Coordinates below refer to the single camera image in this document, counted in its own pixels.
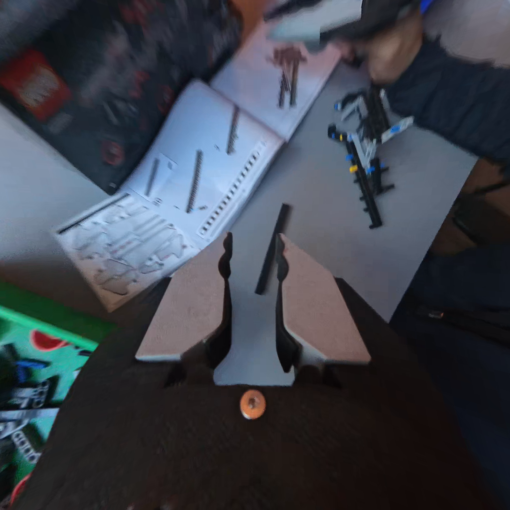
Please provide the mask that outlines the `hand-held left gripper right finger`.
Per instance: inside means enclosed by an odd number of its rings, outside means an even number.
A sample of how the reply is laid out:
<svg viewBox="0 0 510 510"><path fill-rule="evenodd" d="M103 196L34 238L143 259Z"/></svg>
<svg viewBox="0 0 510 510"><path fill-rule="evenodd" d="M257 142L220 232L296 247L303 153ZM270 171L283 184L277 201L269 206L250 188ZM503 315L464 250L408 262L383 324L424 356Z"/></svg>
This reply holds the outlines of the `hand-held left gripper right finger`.
<svg viewBox="0 0 510 510"><path fill-rule="evenodd" d="M276 347L284 372L368 365L371 355L332 273L281 233L276 263Z"/></svg>

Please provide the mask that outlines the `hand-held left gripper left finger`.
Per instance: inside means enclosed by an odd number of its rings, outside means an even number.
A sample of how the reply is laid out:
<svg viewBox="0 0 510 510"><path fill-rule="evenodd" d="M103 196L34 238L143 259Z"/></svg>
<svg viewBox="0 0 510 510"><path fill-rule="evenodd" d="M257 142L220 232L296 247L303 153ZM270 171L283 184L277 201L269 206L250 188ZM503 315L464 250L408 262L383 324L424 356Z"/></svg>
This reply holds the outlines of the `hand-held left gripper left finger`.
<svg viewBox="0 0 510 510"><path fill-rule="evenodd" d="M233 236L221 234L188 260L170 283L136 352L140 362L180 362L198 345L216 367L231 345L221 335L231 326L229 277Z"/></svg>

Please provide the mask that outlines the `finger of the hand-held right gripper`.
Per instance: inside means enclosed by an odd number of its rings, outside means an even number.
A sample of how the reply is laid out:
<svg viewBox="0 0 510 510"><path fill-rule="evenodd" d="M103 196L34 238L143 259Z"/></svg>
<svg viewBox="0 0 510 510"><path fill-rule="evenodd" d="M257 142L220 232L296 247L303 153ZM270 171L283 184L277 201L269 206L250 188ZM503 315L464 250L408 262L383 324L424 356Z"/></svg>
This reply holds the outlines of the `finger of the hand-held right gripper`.
<svg viewBox="0 0 510 510"><path fill-rule="evenodd" d="M363 1L284 1L265 13L265 22L270 24L267 37L320 48L339 29L359 22L362 6Z"/></svg>

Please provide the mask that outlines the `black lego assembly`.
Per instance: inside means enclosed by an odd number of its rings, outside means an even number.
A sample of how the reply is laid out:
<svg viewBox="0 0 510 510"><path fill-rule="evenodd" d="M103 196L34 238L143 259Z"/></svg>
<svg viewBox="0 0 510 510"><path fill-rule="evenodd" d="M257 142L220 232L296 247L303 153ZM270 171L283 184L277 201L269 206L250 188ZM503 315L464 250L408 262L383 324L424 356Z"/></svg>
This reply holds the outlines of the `black lego assembly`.
<svg viewBox="0 0 510 510"><path fill-rule="evenodd" d="M363 211L370 218L369 228L374 230L383 226L375 199L394 188L393 184L384 185L382 182L388 167L381 163L377 150L413 126L414 117L404 117L391 124L386 92L375 85L345 95L335 103L334 110L341 115L342 122L352 116L359 121L354 131L341 131L335 123L329 124L328 139L345 147L349 172L360 189Z"/></svg>

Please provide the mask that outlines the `person's right forearm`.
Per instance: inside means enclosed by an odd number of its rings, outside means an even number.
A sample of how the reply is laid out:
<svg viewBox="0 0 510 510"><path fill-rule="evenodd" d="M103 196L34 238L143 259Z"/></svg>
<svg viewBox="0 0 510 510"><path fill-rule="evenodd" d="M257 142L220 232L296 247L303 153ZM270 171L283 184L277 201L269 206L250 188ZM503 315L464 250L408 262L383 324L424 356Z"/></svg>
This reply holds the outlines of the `person's right forearm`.
<svg viewBox="0 0 510 510"><path fill-rule="evenodd" d="M509 68L450 54L427 37L386 96L392 111L479 158L509 163Z"/></svg>

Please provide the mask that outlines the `pile of loose lego pieces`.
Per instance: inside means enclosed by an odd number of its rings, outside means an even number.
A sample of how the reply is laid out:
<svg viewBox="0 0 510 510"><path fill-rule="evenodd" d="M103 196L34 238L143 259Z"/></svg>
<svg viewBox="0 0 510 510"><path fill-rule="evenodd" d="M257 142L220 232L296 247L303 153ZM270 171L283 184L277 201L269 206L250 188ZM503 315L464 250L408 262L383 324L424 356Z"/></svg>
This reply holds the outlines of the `pile of loose lego pieces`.
<svg viewBox="0 0 510 510"><path fill-rule="evenodd" d="M1 509L23 490L89 355L68 341L1 321Z"/></svg>

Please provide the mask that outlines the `long black lego beam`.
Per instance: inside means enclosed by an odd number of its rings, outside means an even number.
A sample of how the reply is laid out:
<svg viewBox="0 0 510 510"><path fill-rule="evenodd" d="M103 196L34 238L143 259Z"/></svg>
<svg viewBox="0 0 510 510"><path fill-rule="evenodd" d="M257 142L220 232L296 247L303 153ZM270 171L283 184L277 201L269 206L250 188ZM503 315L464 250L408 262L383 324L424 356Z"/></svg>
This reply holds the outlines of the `long black lego beam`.
<svg viewBox="0 0 510 510"><path fill-rule="evenodd" d="M263 264L261 266L261 271L258 276L257 285L254 293L256 295L263 295L267 289L270 273L272 270L273 263L276 257L277 251L277 237L279 234L284 233L289 222L289 217L291 214L292 206L288 203L282 203L277 220L271 234L271 239L266 250L266 254L264 257Z"/></svg>

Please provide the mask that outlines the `black lego set box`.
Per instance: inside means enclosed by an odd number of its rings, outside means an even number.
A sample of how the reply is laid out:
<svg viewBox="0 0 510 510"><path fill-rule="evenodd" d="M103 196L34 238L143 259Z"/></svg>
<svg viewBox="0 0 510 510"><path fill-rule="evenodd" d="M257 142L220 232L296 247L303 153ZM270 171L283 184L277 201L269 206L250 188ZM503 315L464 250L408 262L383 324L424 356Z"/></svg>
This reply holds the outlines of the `black lego set box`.
<svg viewBox="0 0 510 510"><path fill-rule="evenodd" d="M242 32L232 1L1 1L1 105L113 195Z"/></svg>

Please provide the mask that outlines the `person's right hand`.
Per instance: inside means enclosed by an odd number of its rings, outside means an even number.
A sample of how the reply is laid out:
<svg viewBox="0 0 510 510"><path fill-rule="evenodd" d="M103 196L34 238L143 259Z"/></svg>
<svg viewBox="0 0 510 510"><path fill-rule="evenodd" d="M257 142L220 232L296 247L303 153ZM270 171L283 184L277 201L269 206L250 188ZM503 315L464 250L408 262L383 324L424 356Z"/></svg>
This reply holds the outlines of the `person's right hand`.
<svg viewBox="0 0 510 510"><path fill-rule="evenodd" d="M395 82L416 58L423 40L423 20L419 11L375 35L365 45L371 81L377 85Z"/></svg>

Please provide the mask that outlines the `green plastic bin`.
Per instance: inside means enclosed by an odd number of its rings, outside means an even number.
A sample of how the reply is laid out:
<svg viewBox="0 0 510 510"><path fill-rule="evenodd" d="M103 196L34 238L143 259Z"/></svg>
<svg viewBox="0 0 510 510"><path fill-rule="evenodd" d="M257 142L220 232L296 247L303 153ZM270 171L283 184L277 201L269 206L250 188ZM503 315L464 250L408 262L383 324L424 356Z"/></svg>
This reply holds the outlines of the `green plastic bin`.
<svg viewBox="0 0 510 510"><path fill-rule="evenodd" d="M117 329L114 323L78 312L3 280L1 321L33 328L73 343L90 352L86 361L99 344Z"/></svg>

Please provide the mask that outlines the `lego instruction booklet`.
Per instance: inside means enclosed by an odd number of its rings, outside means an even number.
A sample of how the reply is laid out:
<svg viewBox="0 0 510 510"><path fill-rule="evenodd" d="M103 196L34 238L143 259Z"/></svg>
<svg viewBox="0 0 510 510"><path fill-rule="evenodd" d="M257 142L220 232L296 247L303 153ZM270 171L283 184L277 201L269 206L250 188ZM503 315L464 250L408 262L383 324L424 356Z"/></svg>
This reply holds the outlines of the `lego instruction booklet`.
<svg viewBox="0 0 510 510"><path fill-rule="evenodd" d="M229 228L340 59L268 32L259 24L209 85L193 80L120 191L54 233L107 312Z"/></svg>

